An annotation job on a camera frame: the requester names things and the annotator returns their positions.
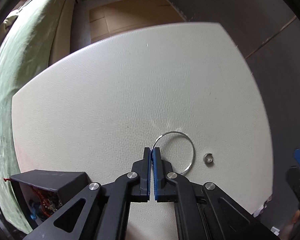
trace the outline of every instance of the white table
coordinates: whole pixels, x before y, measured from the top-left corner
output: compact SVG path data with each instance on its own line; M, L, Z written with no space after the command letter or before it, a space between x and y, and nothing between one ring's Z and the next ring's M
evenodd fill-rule
M86 171L101 184L130 171L164 132L194 142L190 181L215 182L249 212L272 192L272 146L251 72L219 24L182 23L94 43L39 74L13 97L21 172ZM191 145L162 138L181 172ZM214 165L203 156L212 153ZM177 239L172 203L132 203L127 239Z

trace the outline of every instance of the metal ring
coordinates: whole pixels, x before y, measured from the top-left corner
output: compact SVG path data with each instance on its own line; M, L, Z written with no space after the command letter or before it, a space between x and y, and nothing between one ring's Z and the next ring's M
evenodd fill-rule
M160 136L155 140L155 143L154 143L154 145L152 146L151 151L153 151L154 146L156 145L156 143L157 143L163 136L165 136L165 135L167 135L167 134L169 134L169 133L178 133L178 134L183 135L184 137L186 137L186 138L188 139L188 141L189 141L189 142L191 143L191 145L192 145L192 159L191 159L191 161L190 161L188 167L186 167L185 170L184 170L183 172L180 173L181 175L185 175L185 174L189 171L189 169L190 169L191 165L194 163L194 159L195 159L195 149L194 149L194 144L193 144L192 140L189 138L189 136L187 136L185 133L182 133L182 132L179 132L179 131L170 131L170 132L166 132L166 133L160 135Z

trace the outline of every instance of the green bed sheet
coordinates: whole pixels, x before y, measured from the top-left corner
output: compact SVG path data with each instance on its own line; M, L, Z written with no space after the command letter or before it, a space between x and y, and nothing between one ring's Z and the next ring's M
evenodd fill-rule
M18 18L0 46L0 207L17 229L32 229L24 217L9 182L20 173L11 125L12 96L48 67L51 45L65 0L31 0L19 9Z

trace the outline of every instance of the silver screw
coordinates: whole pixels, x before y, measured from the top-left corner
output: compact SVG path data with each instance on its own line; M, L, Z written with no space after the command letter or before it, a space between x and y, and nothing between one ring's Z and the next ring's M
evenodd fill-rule
M208 189L208 190L213 190L216 188L216 185L214 185L214 183L212 183L212 182L207 182L205 186L206 186L206 189Z
M90 183L90 185L89 185L89 189L91 189L91 190L96 190L96 189L98 189L98 188L99 188L99 184L96 183L96 182L92 182L92 183Z
M207 153L207 154L203 157L203 161L204 161L204 163L213 163L212 153Z
M177 174L175 172L169 172L167 176L169 179L175 179L177 177Z
M138 174L136 172L132 171L132 172L129 172L127 174L127 176L128 176L129 179L134 179L138 176Z

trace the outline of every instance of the brown cardboard box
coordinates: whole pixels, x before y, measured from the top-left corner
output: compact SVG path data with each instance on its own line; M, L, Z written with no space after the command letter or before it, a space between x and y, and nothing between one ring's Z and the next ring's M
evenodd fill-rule
M167 0L122 0L90 10L91 42L147 26L183 22Z

